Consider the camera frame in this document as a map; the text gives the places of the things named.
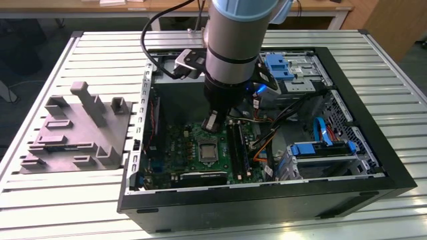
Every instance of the wooden desk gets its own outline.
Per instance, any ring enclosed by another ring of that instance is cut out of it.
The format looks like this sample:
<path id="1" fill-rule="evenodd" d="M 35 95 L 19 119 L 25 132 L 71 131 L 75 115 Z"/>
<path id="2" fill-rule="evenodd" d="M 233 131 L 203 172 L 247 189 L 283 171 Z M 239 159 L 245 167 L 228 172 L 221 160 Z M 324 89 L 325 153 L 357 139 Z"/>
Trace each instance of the wooden desk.
<path id="1" fill-rule="evenodd" d="M 395 62 L 427 30 L 427 0 L 349 0 L 344 30 L 365 29 Z"/>
<path id="2" fill-rule="evenodd" d="M 147 0 L 145 2 L 127 2 L 125 5 L 100 7 L 97 1 L 81 0 L 0 0 L 0 19 L 23 18 L 125 18 L 145 17 L 183 3 L 184 0 Z M 207 0 L 203 16 L 208 15 L 211 0 Z M 341 3 L 329 0 L 300 0 L 303 17 L 333 17 L 329 30 L 341 27 L 347 13 L 353 9 L 348 0 Z M 197 2 L 192 2 L 165 17 L 195 17 L 197 15 Z M 288 16 L 296 16 L 299 5 L 295 2 Z M 159 21 L 152 24 L 155 31 L 160 30 Z"/>

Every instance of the slotted aluminum surface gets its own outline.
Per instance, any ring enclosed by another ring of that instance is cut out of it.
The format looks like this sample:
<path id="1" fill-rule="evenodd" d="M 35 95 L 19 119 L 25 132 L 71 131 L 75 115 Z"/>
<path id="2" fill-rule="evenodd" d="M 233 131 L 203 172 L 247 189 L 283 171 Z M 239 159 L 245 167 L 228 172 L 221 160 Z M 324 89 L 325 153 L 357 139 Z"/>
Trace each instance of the slotted aluminum surface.
<path id="1" fill-rule="evenodd" d="M 201 47 L 201 34 L 149 32 L 149 48 Z M 328 47 L 388 141 L 415 178 L 418 188 L 375 202 L 349 216 L 272 225 L 148 235 L 116 213 L 123 170 L 16 174 L 20 156 L 48 112 L 51 95 L 69 92 L 73 81 L 103 100 L 139 101 L 145 56 L 140 32 L 85 32 L 72 38 L 0 164 L 0 240 L 4 239 L 424 239 L 427 236 L 427 105 L 412 82 L 371 37 L 357 31 L 269 31 L 271 47 Z M 129 136 L 135 128 L 129 127 Z M 124 149 L 129 150 L 132 140 Z"/>

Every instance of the blue drive bracket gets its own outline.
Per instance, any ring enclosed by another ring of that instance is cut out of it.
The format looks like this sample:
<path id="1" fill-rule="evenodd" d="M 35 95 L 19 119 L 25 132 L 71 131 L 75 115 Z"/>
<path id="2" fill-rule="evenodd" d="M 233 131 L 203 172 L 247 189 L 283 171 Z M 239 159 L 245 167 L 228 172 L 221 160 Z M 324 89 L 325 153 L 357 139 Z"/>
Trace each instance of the blue drive bracket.
<path id="1" fill-rule="evenodd" d="M 299 148 L 296 147 L 296 145 L 291 146 L 291 152 L 293 156 L 297 156 L 300 154 Z"/>
<path id="2" fill-rule="evenodd" d="M 301 155 L 316 153 L 313 144 L 311 143 L 299 143 L 296 144 L 296 148 L 297 148 L 299 154 Z"/>
<path id="3" fill-rule="evenodd" d="M 316 117 L 313 119 L 313 123 L 312 123 L 313 140 L 320 141 L 317 125 L 320 125 L 321 137 L 323 137 L 323 141 L 325 142 L 325 145 L 332 146 L 332 141 L 329 140 L 328 131 L 327 131 L 327 124 L 321 117 Z"/>
<path id="4" fill-rule="evenodd" d="M 277 81 L 292 81 L 295 75 L 289 72 L 289 63 L 281 54 L 267 54 L 264 58 L 265 66 L 271 75 Z"/>
<path id="5" fill-rule="evenodd" d="M 351 153 L 355 154 L 356 151 L 357 151 L 357 147 L 356 147 L 356 144 L 352 142 L 352 141 L 348 141 L 348 147 L 349 147 L 349 150 L 351 150 Z"/>

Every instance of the floor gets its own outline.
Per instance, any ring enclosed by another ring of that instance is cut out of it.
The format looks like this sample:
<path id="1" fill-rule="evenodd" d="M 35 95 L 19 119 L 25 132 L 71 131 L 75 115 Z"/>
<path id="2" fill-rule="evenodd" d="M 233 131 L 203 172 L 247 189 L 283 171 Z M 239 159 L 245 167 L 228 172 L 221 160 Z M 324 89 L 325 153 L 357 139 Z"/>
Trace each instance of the floor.
<path id="1" fill-rule="evenodd" d="M 27 113 L 43 87 L 43 81 L 49 76 L 57 58 L 63 52 L 73 31 L 140 31 L 147 20 L 143 18 L 92 18 L 89 24 L 87 19 L 65 19 L 64 28 L 59 28 L 53 19 L 40 19 L 39 23 L 47 36 L 47 41 L 36 47 L 43 62 L 41 70 L 29 75 L 15 74 L 0 61 L 1 81 L 7 85 L 23 83 L 12 88 L 20 101 L 15 104 L 0 99 L 0 159 L 7 151 L 16 132 L 21 126 Z M 195 26 L 195 18 L 163 18 L 160 21 L 164 30 L 185 30 Z M 400 68 L 412 79 L 420 90 L 427 94 L 427 49 L 416 43 L 408 51 Z"/>

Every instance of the orange wire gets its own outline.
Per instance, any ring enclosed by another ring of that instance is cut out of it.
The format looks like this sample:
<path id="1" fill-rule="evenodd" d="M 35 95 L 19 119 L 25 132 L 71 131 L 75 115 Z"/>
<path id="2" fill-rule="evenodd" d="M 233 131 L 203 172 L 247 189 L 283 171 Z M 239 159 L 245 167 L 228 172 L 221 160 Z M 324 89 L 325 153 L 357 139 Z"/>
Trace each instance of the orange wire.
<path id="1" fill-rule="evenodd" d="M 273 135 L 269 137 L 269 139 L 265 141 L 265 143 L 261 145 L 257 153 L 253 156 L 253 162 L 261 161 L 261 158 L 257 158 L 263 149 L 265 148 L 267 144 L 272 141 L 273 137 L 275 137 L 276 133 L 273 133 Z"/>
<path id="2" fill-rule="evenodd" d="M 259 118 L 257 117 L 257 114 L 259 114 L 259 109 L 257 108 L 255 108 L 255 112 L 253 112 L 253 119 L 256 120 L 256 121 L 264 121 L 264 118 Z M 273 122 L 273 119 L 272 118 L 267 118 L 267 120 L 268 120 L 268 122 Z"/>

